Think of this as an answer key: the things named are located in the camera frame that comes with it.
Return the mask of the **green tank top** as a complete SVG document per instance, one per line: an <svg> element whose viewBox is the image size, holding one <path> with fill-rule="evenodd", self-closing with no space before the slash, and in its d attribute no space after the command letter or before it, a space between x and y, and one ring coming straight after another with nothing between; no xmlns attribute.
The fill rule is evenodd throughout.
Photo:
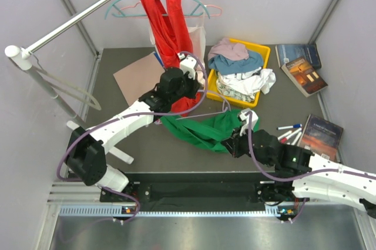
<svg viewBox="0 0 376 250"><path fill-rule="evenodd" d="M241 110L231 110L203 121L178 120L181 116L165 116L161 122L175 137L197 148L216 153L228 153L221 141L230 137L234 129L240 128L238 115Z"/></svg>

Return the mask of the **lavender plastic hanger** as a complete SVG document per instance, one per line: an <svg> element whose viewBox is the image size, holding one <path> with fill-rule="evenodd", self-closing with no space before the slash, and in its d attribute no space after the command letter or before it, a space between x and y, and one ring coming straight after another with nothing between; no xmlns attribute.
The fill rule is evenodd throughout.
<svg viewBox="0 0 376 250"><path fill-rule="evenodd" d="M197 118L197 117L209 117L209 116L215 116L215 115L218 115L218 114L222 114L222 113L231 111L231 105L230 105L229 101L226 99L225 96L221 95L220 93L214 92L212 90L208 90L207 93L212 93L215 96L219 97L220 100L222 100L222 107L221 107L220 111L212 112L212 113L205 113L205 114L196 114L196 115L186 116L186 117L179 117L177 119L183 120L183 119L193 119L193 118Z"/></svg>

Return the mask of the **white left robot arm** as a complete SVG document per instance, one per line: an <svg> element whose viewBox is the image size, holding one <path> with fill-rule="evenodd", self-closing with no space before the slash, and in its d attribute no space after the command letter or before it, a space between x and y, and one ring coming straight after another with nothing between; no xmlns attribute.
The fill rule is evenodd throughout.
<svg viewBox="0 0 376 250"><path fill-rule="evenodd" d="M207 73L203 74L203 79L204 83L200 84L193 69L166 69L159 83L121 113L87 130L77 126L60 165L66 164L76 174L76 180L85 185L112 190L119 200L129 200L133 187L123 172L107 164L107 153L138 129L162 116L173 116L174 103L185 97L193 100L200 89L207 87Z"/></svg>

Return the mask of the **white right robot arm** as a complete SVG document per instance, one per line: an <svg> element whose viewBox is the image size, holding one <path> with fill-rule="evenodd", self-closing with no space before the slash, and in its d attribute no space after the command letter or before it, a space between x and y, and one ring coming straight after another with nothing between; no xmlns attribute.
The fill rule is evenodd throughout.
<svg viewBox="0 0 376 250"><path fill-rule="evenodd" d="M351 206L375 218L375 174L336 163L310 150L281 143L265 130L235 129L221 144L234 157L247 155L272 183L257 186L260 200L324 200Z"/></svg>

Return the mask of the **clear plastic hanger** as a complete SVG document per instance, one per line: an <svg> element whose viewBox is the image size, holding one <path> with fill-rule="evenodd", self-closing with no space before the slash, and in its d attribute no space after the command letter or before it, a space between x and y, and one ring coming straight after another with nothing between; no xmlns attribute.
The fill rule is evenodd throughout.
<svg viewBox="0 0 376 250"><path fill-rule="evenodd" d="M48 85L50 85L52 88L59 90L60 92L67 94L68 96L82 102L83 104L94 108L97 111L101 111L102 107L98 100L89 92L84 90L83 88L78 87L75 84L70 83L69 81L63 80L60 77L57 77L48 71L46 71L42 65L39 62L39 59L35 56L32 55L33 58L36 60L36 71L39 72L40 74L50 78L50 80L54 80L58 82L57 84L54 84L51 81L47 81Z"/></svg>

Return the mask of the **orange cap marker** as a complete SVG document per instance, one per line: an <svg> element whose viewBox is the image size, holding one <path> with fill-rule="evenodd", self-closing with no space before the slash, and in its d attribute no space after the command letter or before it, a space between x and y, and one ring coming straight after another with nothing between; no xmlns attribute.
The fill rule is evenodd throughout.
<svg viewBox="0 0 376 250"><path fill-rule="evenodd" d="M278 136L278 140L282 140L283 138L286 138L287 136L289 136L290 134L292 133L292 130L289 130L288 132Z"/></svg>

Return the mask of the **light blue cap marker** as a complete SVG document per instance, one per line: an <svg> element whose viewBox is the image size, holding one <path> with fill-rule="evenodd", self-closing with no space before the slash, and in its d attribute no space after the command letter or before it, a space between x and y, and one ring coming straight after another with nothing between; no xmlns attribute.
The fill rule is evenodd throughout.
<svg viewBox="0 0 376 250"><path fill-rule="evenodd" d="M300 131L294 138L294 140L291 142L291 145L294 146L297 144L297 142L299 141L300 137L302 135L302 132Z"/></svg>

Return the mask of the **yellow plastic bin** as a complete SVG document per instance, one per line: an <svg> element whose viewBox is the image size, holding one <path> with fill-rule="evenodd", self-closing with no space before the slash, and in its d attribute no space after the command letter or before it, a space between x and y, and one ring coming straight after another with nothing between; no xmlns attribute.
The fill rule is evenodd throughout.
<svg viewBox="0 0 376 250"><path fill-rule="evenodd" d="M238 39L234 39L234 38L229 38L229 39L233 43L242 43L246 46L246 48L248 50L251 50L253 52L257 52L257 53L261 54L261 56L263 57L263 60L264 60L263 69L267 68L268 60L269 60L270 52L271 52L271 49L268 46L259 45L259 44L252 43L252 42L246 42L246 41L238 40ZM217 90L216 81L217 81L217 72L215 70L211 69L210 73L208 74L208 87L207 87L207 89L219 93L219 91ZM247 103L247 102L244 102L244 101L241 101L241 100L237 100L237 99L234 99L232 97L226 97L226 99L229 101L229 103L231 105L234 105L234 106L237 106L237 107L254 108L258 105L260 94L261 94L261 92L256 93L254 100L251 101L250 103ZM215 96L212 93L206 93L206 97L208 99L215 100L215 101L218 101L218 102L222 101L222 100L220 100L219 97Z"/></svg>

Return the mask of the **dark sunset cover book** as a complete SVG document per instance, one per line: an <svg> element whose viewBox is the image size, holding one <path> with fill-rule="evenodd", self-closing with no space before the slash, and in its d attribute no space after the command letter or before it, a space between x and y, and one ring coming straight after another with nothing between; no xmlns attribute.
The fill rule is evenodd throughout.
<svg viewBox="0 0 376 250"><path fill-rule="evenodd" d="M309 115L297 143L326 160L337 162L338 147L344 129L316 115Z"/></svg>

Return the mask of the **blue garment in bin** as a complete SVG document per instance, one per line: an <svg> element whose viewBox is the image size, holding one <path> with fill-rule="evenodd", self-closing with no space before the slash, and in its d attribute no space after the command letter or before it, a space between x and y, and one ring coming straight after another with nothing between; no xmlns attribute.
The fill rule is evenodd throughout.
<svg viewBox="0 0 376 250"><path fill-rule="evenodd" d="M223 55L216 55L208 60L208 66L221 75L232 75L254 71L264 65L261 54L247 51L249 57L240 60L231 60Z"/></svg>

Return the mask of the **pink garment in bin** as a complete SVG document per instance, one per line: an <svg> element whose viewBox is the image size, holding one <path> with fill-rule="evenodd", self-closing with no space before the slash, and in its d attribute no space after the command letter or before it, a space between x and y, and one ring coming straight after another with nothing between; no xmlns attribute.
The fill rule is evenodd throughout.
<svg viewBox="0 0 376 250"><path fill-rule="evenodd" d="M217 55L222 55L226 59L234 61L249 58L249 53L246 46L242 43L233 43L229 38L223 38L210 49L208 60Z"/></svg>

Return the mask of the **white patterned garment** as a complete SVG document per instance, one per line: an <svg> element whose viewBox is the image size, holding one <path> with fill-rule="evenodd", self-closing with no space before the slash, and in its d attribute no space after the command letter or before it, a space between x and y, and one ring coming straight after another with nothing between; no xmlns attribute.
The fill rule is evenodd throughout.
<svg viewBox="0 0 376 250"><path fill-rule="evenodd" d="M268 94L276 82L272 69L257 68L251 72L221 75L217 73L216 87L219 93L243 102L253 102L259 92Z"/></svg>

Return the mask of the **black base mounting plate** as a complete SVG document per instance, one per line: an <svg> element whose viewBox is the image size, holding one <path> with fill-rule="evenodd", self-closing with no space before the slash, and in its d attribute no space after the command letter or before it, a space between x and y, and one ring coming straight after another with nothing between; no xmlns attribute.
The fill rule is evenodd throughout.
<svg viewBox="0 0 376 250"><path fill-rule="evenodd" d="M141 211L260 211L265 203L295 204L292 185L260 172L130 173L124 192Z"/></svg>

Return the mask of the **blue hardcover book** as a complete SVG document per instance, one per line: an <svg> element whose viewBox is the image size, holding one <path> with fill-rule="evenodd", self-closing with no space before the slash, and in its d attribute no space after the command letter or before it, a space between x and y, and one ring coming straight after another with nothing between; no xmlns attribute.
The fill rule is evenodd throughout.
<svg viewBox="0 0 376 250"><path fill-rule="evenodd" d="M315 69L321 69L321 59L316 44L278 44L275 46L278 66L304 58Z"/></svg>

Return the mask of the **metal clothes rail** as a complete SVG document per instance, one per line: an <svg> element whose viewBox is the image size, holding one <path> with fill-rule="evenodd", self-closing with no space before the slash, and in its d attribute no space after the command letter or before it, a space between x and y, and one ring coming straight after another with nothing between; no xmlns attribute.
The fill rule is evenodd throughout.
<svg viewBox="0 0 376 250"><path fill-rule="evenodd" d="M58 26L56 29L52 30L44 37L37 40L35 43L28 46L24 51L26 54L35 53L37 50L57 38L59 35L66 32L68 29L79 23L81 20L85 19L87 16L92 14L94 11L104 6L104 4L110 2L111 0L98 0L86 9L74 14L68 21Z"/></svg>

